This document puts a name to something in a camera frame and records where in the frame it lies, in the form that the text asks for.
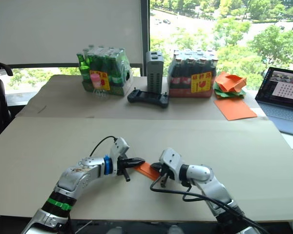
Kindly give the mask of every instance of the gray tower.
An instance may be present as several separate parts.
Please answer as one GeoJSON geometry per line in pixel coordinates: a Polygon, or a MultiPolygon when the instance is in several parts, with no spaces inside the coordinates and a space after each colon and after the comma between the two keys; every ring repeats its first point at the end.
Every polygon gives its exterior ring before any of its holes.
{"type": "Polygon", "coordinates": [[[162,92],[164,58],[160,51],[146,53],[147,91],[160,94],[162,92]]]}

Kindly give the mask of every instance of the laptop screen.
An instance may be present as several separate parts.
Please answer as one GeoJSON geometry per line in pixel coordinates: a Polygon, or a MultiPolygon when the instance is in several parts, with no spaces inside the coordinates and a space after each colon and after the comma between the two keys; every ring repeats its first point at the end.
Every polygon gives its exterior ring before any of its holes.
{"type": "Polygon", "coordinates": [[[270,67],[255,99],[293,108],[293,71],[270,67]]]}

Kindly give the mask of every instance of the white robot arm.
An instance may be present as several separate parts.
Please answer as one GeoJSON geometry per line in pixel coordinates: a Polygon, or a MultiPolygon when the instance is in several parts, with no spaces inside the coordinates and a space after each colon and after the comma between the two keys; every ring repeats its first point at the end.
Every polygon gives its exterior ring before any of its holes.
{"type": "Polygon", "coordinates": [[[181,159],[180,154],[172,148],[164,150],[159,161],[159,163],[153,163],[152,167],[161,173],[161,177],[151,185],[151,190],[169,193],[169,190],[153,188],[154,184],[164,176],[166,178],[161,182],[162,187],[165,187],[168,177],[185,187],[191,188],[191,185],[195,185],[202,191],[203,196],[188,193],[189,189],[187,192],[173,191],[173,193],[183,194],[184,201],[205,200],[226,234],[260,234],[259,230],[254,227],[258,227],[258,224],[244,216],[225,186],[216,179],[211,167],[203,164],[187,165],[181,159]],[[185,194],[196,195],[200,198],[186,200],[185,194]]]}
{"type": "Polygon", "coordinates": [[[126,168],[139,166],[144,160],[138,157],[127,158],[125,153],[128,149],[123,138],[115,138],[109,156],[86,157],[77,165],[66,169],[48,200],[37,210],[22,234],[49,234],[64,230],[77,199],[91,182],[104,175],[124,175],[126,181],[130,181],[126,168]]]}

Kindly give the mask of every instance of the orange paper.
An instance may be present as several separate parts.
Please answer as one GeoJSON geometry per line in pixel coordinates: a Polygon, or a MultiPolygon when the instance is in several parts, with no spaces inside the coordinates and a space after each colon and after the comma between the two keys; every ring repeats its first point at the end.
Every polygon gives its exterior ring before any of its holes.
{"type": "Polygon", "coordinates": [[[155,181],[160,176],[160,173],[151,168],[151,165],[147,162],[135,167],[135,170],[145,175],[146,177],[149,177],[153,181],[155,181]]]}
{"type": "Polygon", "coordinates": [[[246,78],[222,72],[216,78],[215,82],[219,85],[223,92],[240,92],[246,85],[246,78]]]}
{"type": "Polygon", "coordinates": [[[257,117],[257,115],[239,97],[215,100],[214,103],[227,120],[257,117]]]}

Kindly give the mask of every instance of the black gamepad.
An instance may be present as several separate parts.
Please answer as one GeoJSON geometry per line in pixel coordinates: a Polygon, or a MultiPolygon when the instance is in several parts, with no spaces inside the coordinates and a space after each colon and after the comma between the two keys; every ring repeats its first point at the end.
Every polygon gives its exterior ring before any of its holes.
{"type": "Polygon", "coordinates": [[[140,89],[134,89],[128,96],[127,99],[130,103],[133,102],[146,102],[159,105],[162,108],[168,107],[169,98],[165,94],[155,94],[141,91],[140,89]]]}

